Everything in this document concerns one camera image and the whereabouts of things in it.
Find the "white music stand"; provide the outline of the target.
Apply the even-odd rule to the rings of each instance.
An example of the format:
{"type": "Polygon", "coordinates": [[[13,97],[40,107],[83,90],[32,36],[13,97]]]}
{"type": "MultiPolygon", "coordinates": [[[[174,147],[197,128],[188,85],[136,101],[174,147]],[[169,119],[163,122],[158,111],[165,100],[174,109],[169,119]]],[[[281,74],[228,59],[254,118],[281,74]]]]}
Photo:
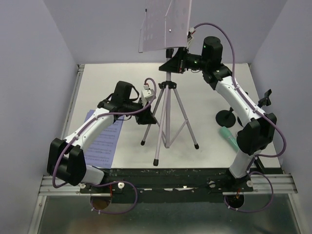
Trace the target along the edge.
{"type": "MultiPolygon", "coordinates": [[[[144,19],[139,32],[138,52],[148,52],[164,49],[166,60],[173,56],[175,48],[187,46],[187,34],[192,2],[190,0],[147,0],[144,4],[144,19]]],[[[157,98],[153,114],[162,105],[161,118],[157,121],[159,127],[154,166],[159,164],[161,144],[169,149],[177,136],[171,133],[171,94],[174,94],[184,122],[178,132],[186,126],[189,130],[194,147],[199,148],[194,132],[190,125],[186,111],[177,91],[177,85],[172,81],[172,73],[166,72],[166,79],[160,83],[160,93],[157,98]]]]}

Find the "green microphone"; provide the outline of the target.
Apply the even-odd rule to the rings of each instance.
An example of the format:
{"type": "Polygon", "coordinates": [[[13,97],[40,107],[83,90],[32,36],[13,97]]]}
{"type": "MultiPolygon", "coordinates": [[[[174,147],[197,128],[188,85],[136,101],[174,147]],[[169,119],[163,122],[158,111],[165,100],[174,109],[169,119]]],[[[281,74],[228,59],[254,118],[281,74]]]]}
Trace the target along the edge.
{"type": "Polygon", "coordinates": [[[229,143],[229,145],[232,147],[232,149],[235,152],[238,152],[239,147],[238,147],[236,138],[233,136],[233,134],[231,133],[231,131],[228,128],[226,128],[224,126],[221,127],[219,129],[219,134],[222,136],[222,138],[224,140],[226,140],[229,143]]]}

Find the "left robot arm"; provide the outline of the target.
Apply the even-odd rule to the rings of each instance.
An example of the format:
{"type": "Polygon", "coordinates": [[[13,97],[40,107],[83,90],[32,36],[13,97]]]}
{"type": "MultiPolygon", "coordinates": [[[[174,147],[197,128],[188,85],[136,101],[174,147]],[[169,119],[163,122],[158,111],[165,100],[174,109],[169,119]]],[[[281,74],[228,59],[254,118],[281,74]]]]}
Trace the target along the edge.
{"type": "Polygon", "coordinates": [[[53,187],[62,187],[62,184],[56,184],[56,179],[60,179],[64,185],[91,184],[96,192],[104,192],[108,187],[104,171],[88,165],[84,153],[102,131],[121,116],[134,116],[138,125],[156,124],[151,112],[156,88],[156,84],[150,87],[144,83],[139,92],[133,84],[118,81],[115,90],[98,103],[93,114],[77,130],[64,139],[55,138],[50,144],[47,163],[53,187]]]}

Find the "black mounting rail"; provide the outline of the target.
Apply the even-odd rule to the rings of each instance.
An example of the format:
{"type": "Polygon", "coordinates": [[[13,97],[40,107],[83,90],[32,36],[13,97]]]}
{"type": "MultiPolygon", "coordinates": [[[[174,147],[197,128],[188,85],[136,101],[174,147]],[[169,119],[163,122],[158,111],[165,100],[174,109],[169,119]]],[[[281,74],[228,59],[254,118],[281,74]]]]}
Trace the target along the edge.
{"type": "Polygon", "coordinates": [[[226,168],[106,169],[103,187],[87,185],[82,194],[111,195],[113,203],[223,201],[224,193],[251,192],[248,175],[235,179],[226,168]]]}

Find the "sheet music page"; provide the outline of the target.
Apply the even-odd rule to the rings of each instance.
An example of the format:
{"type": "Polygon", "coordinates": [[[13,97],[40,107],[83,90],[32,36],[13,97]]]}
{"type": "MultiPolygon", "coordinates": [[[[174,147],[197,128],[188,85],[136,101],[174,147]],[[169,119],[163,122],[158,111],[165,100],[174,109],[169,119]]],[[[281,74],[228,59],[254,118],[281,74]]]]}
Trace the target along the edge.
{"type": "Polygon", "coordinates": [[[88,150],[84,152],[86,164],[99,168],[111,168],[123,120],[124,116],[119,117],[92,142],[88,150]]]}

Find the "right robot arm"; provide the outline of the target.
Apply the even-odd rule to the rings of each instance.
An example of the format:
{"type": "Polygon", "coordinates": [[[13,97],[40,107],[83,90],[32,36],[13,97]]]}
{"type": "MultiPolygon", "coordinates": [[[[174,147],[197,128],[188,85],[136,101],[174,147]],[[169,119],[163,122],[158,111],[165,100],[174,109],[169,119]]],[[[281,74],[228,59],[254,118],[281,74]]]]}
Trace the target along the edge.
{"type": "Polygon", "coordinates": [[[224,179],[225,187],[235,191],[241,187],[241,178],[247,175],[256,154],[273,141],[277,117],[273,113],[265,113],[240,89],[233,70],[221,62],[222,52],[223,46],[219,38],[206,37],[201,55],[191,54],[187,48],[179,47],[175,55],[161,65],[159,70],[178,74],[189,69],[200,70],[204,80],[238,115],[243,127],[236,138],[239,150],[229,167],[231,175],[224,179]]]}

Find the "black microphone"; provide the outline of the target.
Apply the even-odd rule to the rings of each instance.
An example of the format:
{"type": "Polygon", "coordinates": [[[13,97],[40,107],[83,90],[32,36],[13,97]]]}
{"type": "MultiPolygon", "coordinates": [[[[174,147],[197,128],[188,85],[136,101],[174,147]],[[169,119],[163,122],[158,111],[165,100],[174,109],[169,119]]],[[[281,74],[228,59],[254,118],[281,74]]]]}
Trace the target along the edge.
{"type": "Polygon", "coordinates": [[[259,157],[255,159],[254,164],[259,172],[261,172],[262,174],[265,173],[265,167],[259,157]]]}

